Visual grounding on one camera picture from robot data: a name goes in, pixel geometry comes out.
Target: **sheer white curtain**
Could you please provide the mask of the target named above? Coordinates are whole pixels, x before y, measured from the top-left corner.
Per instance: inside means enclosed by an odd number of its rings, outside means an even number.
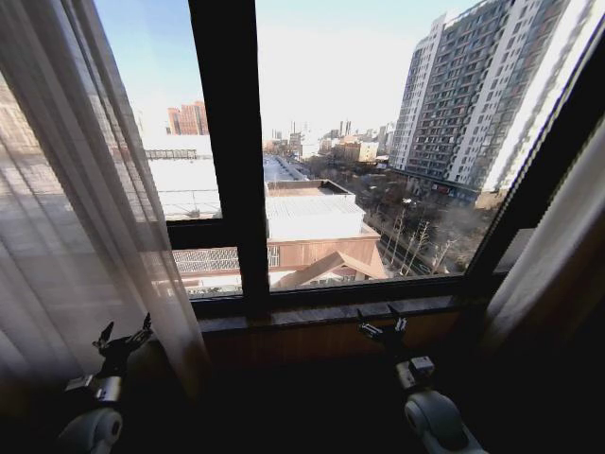
[[[0,374],[96,372],[146,312],[185,389],[207,355],[92,1],[0,2]]]
[[[568,343],[605,300],[605,126],[574,164],[487,309],[486,353]]]

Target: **sky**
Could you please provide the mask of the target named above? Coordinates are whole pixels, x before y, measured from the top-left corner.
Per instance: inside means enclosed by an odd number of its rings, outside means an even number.
[[[95,3],[143,133],[163,134],[168,107],[203,99],[187,1]],[[293,121],[309,137],[341,120],[360,131],[395,121],[416,43],[438,16],[475,3],[257,0],[263,136]]]

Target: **high-rise building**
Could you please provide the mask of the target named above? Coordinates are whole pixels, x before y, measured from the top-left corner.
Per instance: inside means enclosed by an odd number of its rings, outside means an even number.
[[[170,133],[175,135],[206,135],[208,120],[203,101],[193,104],[182,104],[181,109],[168,108]]]
[[[344,137],[345,135],[351,134],[351,120],[340,121],[340,129],[338,130],[338,137]]]
[[[412,56],[389,165],[450,195],[480,192],[568,4],[485,0],[433,22]]]

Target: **low building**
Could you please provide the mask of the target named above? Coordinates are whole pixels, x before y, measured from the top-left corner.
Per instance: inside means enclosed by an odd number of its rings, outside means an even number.
[[[387,277],[380,235],[363,222],[355,195],[329,180],[266,183],[269,282],[293,288]],[[236,248],[175,251],[191,294],[240,289]]]
[[[167,220],[219,216],[209,135],[145,136],[143,147]]]

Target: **window frame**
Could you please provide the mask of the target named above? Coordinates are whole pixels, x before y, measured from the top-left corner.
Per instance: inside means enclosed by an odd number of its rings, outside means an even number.
[[[500,258],[520,229],[537,226],[603,115],[594,102],[605,47],[601,20],[466,272],[269,291],[254,1],[238,2],[234,8],[225,2],[189,0],[189,8],[222,218],[169,221],[167,229],[175,250],[236,247],[243,288],[240,295],[191,298],[198,317],[262,317],[287,307],[445,295],[453,297],[455,307],[469,301],[485,305],[507,275],[495,272]],[[237,143],[238,137],[245,138],[243,144]]]

